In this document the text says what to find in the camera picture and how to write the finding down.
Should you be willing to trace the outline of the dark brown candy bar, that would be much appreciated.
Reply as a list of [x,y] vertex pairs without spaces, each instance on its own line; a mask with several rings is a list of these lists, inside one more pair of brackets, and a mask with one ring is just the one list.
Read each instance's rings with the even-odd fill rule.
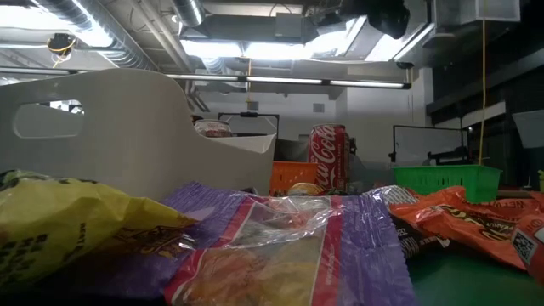
[[447,248],[451,241],[436,235],[428,235],[413,228],[406,221],[390,215],[396,228],[397,236],[405,259],[414,258],[422,252]]

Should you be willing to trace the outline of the grey translucent plastic bin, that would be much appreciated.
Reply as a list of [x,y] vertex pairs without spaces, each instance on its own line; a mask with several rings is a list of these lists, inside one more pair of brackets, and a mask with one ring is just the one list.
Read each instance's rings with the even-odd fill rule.
[[394,170],[388,162],[362,161],[349,155],[348,193],[361,194],[368,190],[395,184]]

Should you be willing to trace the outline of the grey ceiling box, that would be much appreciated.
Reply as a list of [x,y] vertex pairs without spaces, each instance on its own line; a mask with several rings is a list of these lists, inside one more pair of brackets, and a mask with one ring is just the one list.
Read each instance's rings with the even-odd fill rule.
[[277,13],[275,15],[275,38],[282,42],[300,42],[303,17],[301,14]]

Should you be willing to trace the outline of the green plastic basket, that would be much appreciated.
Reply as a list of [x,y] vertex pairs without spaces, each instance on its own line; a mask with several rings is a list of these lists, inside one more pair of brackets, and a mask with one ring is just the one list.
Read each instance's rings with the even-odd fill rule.
[[396,183],[421,195],[462,186],[471,203],[494,201],[502,170],[480,165],[395,167]]

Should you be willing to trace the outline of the grey board panel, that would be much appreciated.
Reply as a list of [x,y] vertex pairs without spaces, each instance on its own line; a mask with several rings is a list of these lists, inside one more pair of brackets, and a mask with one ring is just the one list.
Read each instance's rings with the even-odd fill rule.
[[513,120],[525,149],[544,147],[544,110],[514,113]]

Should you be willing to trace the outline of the orange plastic basket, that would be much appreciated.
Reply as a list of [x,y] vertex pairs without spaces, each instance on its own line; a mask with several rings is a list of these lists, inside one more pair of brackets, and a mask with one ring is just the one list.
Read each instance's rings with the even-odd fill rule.
[[274,161],[272,174],[269,181],[269,194],[271,196],[284,196],[295,184],[315,182],[317,163]]

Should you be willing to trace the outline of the silver round air duct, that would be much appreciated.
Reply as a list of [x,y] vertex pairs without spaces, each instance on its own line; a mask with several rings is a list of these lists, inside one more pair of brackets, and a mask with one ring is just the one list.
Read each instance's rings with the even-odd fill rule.
[[171,0],[180,22],[187,27],[199,26],[205,19],[205,10],[200,0]]

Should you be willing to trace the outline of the silver soda can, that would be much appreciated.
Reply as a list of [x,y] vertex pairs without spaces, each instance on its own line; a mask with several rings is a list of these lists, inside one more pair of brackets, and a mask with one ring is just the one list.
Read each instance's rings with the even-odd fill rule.
[[195,122],[195,130],[207,138],[226,138],[232,136],[230,125],[220,120],[198,120]]

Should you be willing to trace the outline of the large orange Reese's pack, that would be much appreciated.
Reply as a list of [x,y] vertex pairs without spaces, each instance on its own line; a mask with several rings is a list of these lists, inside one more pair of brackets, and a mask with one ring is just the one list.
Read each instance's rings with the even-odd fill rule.
[[390,212],[425,234],[459,242],[525,270],[512,244],[514,230],[524,217],[544,217],[544,194],[471,204],[465,189],[456,186],[418,196],[414,203],[393,204]]

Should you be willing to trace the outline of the purple snack bag clear window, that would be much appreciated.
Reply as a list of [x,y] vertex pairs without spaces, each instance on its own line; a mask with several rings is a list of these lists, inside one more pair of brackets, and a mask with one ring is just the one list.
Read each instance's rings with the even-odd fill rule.
[[191,183],[166,204],[195,223],[125,229],[37,290],[102,306],[417,306],[380,199],[262,197]]

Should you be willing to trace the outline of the long ceiling light bar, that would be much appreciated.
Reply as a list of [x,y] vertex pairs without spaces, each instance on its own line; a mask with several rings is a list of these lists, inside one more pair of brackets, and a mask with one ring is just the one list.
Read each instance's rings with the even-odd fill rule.
[[274,83],[291,85],[331,86],[346,88],[380,88],[380,89],[411,89],[407,82],[376,82],[357,80],[334,80],[315,78],[296,78],[279,76],[243,76],[243,75],[210,75],[210,74],[167,74],[174,80],[207,81],[207,82],[244,82],[244,83]]

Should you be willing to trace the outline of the red Coca-Cola can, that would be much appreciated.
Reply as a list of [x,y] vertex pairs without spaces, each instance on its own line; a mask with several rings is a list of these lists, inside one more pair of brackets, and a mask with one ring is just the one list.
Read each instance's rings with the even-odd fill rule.
[[341,124],[313,126],[309,135],[309,162],[317,164],[315,183],[326,190],[347,189],[349,135]]

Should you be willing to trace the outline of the round golden candy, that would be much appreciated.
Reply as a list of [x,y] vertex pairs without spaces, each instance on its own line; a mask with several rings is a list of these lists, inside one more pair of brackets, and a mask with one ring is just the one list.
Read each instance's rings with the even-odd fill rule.
[[317,184],[296,183],[288,191],[288,196],[321,196],[325,189]]

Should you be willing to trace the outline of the white plastic bin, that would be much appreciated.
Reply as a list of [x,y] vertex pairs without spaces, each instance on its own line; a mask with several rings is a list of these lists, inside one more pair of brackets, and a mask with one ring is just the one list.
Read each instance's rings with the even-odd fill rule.
[[[78,134],[25,137],[23,105],[77,100]],[[0,86],[0,170],[92,179],[132,196],[162,200],[192,181],[269,191],[275,137],[207,138],[190,120],[182,88],[158,72],[110,69]]]

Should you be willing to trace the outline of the yellow snack bag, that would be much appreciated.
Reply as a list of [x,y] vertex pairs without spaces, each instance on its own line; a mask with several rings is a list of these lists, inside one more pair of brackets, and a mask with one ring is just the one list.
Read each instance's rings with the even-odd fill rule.
[[0,174],[0,292],[10,292],[125,234],[181,230],[196,220],[92,180]]

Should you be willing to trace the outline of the black metal frame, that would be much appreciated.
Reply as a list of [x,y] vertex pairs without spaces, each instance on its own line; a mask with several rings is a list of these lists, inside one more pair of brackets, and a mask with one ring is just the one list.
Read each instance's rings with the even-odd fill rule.
[[442,127],[393,126],[393,164],[439,165],[467,161],[468,131]]
[[228,123],[231,132],[237,137],[279,134],[280,116],[277,114],[259,114],[254,111],[219,112],[218,119]]

